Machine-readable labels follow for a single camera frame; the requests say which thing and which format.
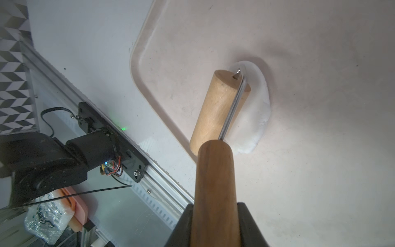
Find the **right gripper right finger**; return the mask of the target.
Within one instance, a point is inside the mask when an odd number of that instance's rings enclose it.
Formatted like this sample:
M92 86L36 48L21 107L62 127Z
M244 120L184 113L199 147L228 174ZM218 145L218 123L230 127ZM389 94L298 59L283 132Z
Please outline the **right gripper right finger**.
M269 247L247 205L245 203L238 202L237 206L240 224L241 246Z

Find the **wooden dough roller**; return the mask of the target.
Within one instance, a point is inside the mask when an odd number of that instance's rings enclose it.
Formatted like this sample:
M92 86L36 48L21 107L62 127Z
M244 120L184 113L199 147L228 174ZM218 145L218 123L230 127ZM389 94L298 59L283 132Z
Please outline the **wooden dough roller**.
M234 157L224 139L250 91L241 69L213 74L190 143L198 157L192 247L241 246Z

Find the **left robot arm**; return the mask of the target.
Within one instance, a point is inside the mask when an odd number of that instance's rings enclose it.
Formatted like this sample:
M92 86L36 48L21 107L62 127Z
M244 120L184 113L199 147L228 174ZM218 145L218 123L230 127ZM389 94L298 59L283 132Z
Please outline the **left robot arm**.
M119 151L119 140L102 131L65 144L40 132L2 135L1 209L25 206L56 189L80 184Z

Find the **beige plastic tray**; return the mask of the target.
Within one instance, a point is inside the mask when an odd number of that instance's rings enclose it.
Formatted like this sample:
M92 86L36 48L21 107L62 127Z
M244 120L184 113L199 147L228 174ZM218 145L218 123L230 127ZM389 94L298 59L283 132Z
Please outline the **beige plastic tray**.
M242 60L271 116L234 153L237 195L268 243L394 246L394 1L154 1L131 73L191 158L214 71Z

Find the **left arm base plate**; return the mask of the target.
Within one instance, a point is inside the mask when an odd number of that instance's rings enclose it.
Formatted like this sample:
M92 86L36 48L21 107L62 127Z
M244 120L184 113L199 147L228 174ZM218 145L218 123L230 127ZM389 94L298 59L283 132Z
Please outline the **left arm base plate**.
M78 104L79 127L89 137L93 149L108 153L109 147L113 147L109 160L120 159L123 171L136 183L144 177L148 168L148 159L127 140L122 132L113 128L93 107L86 102Z

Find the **white dough ball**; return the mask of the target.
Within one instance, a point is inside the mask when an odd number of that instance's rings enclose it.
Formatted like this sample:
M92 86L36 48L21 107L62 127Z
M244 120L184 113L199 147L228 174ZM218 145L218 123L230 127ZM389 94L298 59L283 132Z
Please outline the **white dough ball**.
M225 141L234 154L251 153L260 142L266 124L271 115L271 103L266 79L261 69L250 61L232 64L229 69L241 69L247 76L251 88L247 97L242 97L238 107L240 111L234 115L233 124L227 132Z

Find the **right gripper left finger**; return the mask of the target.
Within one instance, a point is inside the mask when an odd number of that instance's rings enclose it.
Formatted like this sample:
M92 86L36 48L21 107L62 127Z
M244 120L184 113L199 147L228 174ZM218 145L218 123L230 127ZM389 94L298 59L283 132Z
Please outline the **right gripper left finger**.
M167 240L165 247L189 247L193 216L193 204L188 204L177 225Z

